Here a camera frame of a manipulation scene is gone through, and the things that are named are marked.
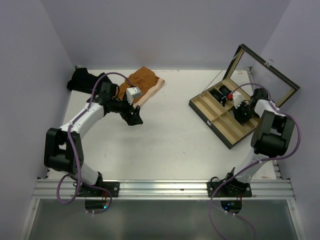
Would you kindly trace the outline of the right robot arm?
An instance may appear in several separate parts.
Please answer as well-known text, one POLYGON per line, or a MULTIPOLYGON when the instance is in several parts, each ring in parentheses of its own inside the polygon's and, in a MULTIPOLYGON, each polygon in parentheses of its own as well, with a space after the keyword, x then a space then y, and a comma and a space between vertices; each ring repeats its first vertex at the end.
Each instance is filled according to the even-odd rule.
POLYGON ((263 87, 256 88, 248 103, 234 90, 227 96, 233 101, 234 114, 237 120, 248 120, 258 117, 258 124, 253 132, 251 152, 235 173, 234 167, 221 182, 227 196, 235 196, 241 188, 246 188, 253 176, 271 160, 279 160, 285 155, 295 127, 294 120, 280 113, 279 108, 270 99, 269 91, 263 87))

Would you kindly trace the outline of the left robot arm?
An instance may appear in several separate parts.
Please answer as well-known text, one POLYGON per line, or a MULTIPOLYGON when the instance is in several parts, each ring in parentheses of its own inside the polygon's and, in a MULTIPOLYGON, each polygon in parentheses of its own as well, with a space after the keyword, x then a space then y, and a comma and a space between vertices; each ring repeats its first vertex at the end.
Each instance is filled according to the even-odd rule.
POLYGON ((79 178, 87 184, 87 192, 95 197, 103 193, 104 184, 101 174, 84 163, 82 138, 108 113, 119 113, 129 126, 143 124, 140 107, 134 107, 141 90, 137 86, 129 87, 120 100, 116 98, 117 88, 117 84, 104 82, 74 118, 59 128, 50 128, 45 137, 44 165, 79 178))

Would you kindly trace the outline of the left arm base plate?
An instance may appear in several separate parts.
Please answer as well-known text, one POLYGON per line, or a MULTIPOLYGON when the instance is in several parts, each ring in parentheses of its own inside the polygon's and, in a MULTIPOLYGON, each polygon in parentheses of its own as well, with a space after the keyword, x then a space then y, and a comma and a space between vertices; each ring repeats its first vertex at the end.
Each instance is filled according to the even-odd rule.
POLYGON ((84 183, 80 187, 78 197, 82 198, 117 198, 120 191, 120 182, 118 181, 103 181, 99 186, 87 186, 84 183))

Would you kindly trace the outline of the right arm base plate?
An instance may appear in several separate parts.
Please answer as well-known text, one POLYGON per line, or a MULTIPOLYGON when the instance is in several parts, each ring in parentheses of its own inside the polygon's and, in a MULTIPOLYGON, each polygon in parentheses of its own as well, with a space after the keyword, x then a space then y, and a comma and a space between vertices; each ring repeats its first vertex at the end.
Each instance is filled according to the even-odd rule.
MULTIPOLYGON (((212 197, 213 193, 220 185, 221 182, 218 181, 208 181, 206 183, 207 194, 209 198, 212 197)), ((253 194, 249 183, 242 183, 234 179, 230 183, 227 183, 226 185, 222 186, 214 195, 214 198, 250 198, 252 196, 253 194)))

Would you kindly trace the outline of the brown underwear cream waistband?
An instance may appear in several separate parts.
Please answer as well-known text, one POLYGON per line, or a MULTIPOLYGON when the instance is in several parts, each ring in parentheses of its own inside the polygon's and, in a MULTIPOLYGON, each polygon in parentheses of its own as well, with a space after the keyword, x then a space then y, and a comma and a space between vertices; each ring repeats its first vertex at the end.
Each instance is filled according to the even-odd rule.
POLYGON ((149 68, 142 66, 136 72, 130 74, 128 79, 134 87, 139 87, 142 96, 133 101, 133 106, 142 107, 151 97, 153 97, 165 84, 165 80, 156 76, 149 68))

